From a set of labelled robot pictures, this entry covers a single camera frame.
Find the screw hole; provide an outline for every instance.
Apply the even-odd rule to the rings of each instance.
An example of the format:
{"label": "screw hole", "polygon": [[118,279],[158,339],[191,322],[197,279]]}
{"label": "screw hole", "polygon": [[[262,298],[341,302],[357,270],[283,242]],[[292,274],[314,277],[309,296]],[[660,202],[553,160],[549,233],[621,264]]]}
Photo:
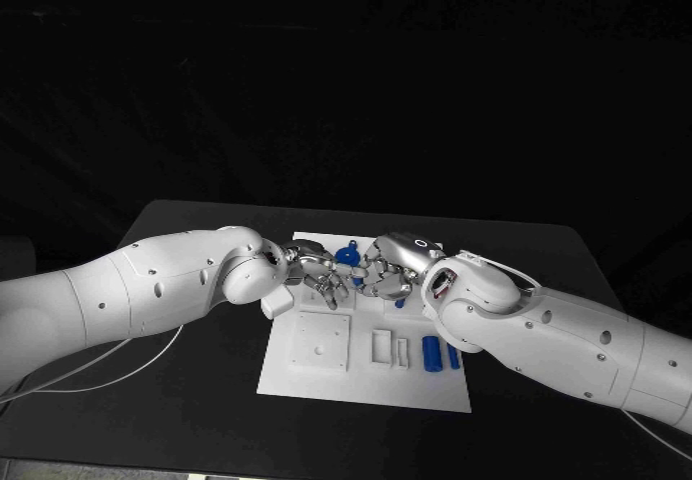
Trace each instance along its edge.
{"label": "screw hole", "polygon": [[609,334],[609,332],[605,330],[602,333],[601,333],[601,343],[604,345],[606,345],[612,340],[612,335]]}

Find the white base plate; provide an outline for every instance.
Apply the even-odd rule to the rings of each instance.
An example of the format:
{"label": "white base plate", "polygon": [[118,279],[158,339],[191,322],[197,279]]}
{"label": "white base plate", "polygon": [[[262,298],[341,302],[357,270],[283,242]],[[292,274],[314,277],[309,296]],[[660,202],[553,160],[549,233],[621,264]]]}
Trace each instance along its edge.
{"label": "white base plate", "polygon": [[[374,240],[367,237],[302,232],[295,232],[292,238],[320,242],[331,253],[335,253],[350,240],[356,240],[360,255]],[[366,283],[376,280],[377,277],[370,275]],[[441,338],[442,371],[429,373],[423,370],[422,337],[438,335],[432,322],[418,314],[418,303],[422,308],[422,302],[416,298],[419,294],[413,297],[416,290],[406,299],[402,309],[393,307],[393,302],[384,302],[379,298],[367,298],[361,295],[356,296],[350,292],[354,301],[345,302],[343,307],[330,311],[321,297],[317,295],[312,298],[314,291],[305,285],[288,288],[295,298],[295,305],[273,319],[256,393],[449,412],[471,412],[461,355],[456,354],[459,369],[452,370],[446,343]],[[334,321],[338,318],[343,319],[343,316],[350,317],[345,370],[320,368],[312,364],[302,364],[299,367],[291,365],[294,363],[291,357],[294,345],[304,342],[304,351],[307,352],[311,343],[315,343],[314,340],[318,339],[315,337],[304,340],[304,338],[295,339],[294,337],[302,312],[330,314],[330,317],[324,318],[328,319],[332,316]],[[392,332],[392,349],[396,338],[407,339],[407,369],[397,369],[393,366],[374,368],[370,365],[370,334],[374,329]]]}

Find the white board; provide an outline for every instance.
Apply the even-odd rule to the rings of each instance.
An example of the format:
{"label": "white board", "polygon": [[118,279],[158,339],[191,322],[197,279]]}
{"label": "white board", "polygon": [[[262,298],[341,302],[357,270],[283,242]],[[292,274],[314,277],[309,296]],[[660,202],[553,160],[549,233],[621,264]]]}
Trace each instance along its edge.
{"label": "white board", "polygon": [[[324,246],[332,254],[345,247],[350,240],[357,242],[357,251],[364,254],[373,238],[348,237],[341,235],[295,232],[294,239],[312,240]],[[377,281],[370,275],[364,283]],[[393,307],[393,302],[363,295],[351,296],[337,310],[328,310],[321,296],[304,284],[288,287],[295,298],[294,308],[273,319],[266,353],[263,357],[262,373],[256,393],[288,397],[315,398],[343,402],[390,405],[396,407],[423,408],[451,412],[471,412],[468,390],[461,355],[456,355],[459,369],[452,370],[446,354],[446,343],[439,337],[442,371],[431,373],[423,370],[422,363],[422,337],[436,335],[432,322],[419,314],[422,301],[419,290],[406,299],[402,309]],[[322,316],[309,316],[305,313],[318,313]],[[305,317],[311,320],[321,319],[322,334],[312,331],[311,337],[295,336],[295,329],[302,329]],[[335,325],[347,323],[350,332],[347,341],[343,342],[343,332],[335,335]],[[371,359],[371,332],[384,330],[390,332],[392,359],[394,365],[389,368],[373,366]],[[396,368],[397,339],[406,339],[407,368]],[[295,345],[305,355],[301,364],[295,356]],[[338,348],[347,346],[347,354]],[[322,353],[308,353],[317,347]],[[325,361],[327,346],[338,359],[345,358],[344,368],[338,361]]]}

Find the table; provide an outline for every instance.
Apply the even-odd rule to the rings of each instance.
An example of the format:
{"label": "table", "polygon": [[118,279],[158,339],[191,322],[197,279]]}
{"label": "table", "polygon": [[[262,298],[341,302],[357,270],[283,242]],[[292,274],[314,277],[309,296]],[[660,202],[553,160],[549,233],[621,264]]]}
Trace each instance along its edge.
{"label": "table", "polygon": [[[621,308],[578,233],[557,225],[158,200],[121,246],[226,225],[253,228],[276,243],[294,231],[418,232],[439,239],[448,254],[467,249],[550,288]],[[258,395],[269,330],[258,304],[219,305],[125,381],[17,400],[0,421],[0,456],[283,479],[692,475],[692,465],[616,410],[550,391],[485,352],[464,354],[472,414]],[[134,340],[60,387],[116,378],[171,335]],[[108,347],[60,359],[27,384]]]}

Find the black surface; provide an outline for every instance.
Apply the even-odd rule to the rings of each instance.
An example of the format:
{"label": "black surface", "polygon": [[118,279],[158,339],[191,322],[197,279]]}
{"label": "black surface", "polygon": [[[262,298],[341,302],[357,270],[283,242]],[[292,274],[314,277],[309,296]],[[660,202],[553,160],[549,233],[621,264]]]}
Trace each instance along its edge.
{"label": "black surface", "polygon": [[[276,242],[294,231],[376,236],[410,230],[618,308],[588,249],[566,227],[157,201],[122,239],[245,225]],[[552,392],[487,353],[464,354],[472,414],[256,395],[270,322],[256,304],[221,304],[170,352],[109,388],[12,403],[0,455],[255,477],[684,478],[690,465],[616,410]],[[138,366],[171,333],[138,339],[63,386]],[[83,362],[74,355],[30,383]]]}

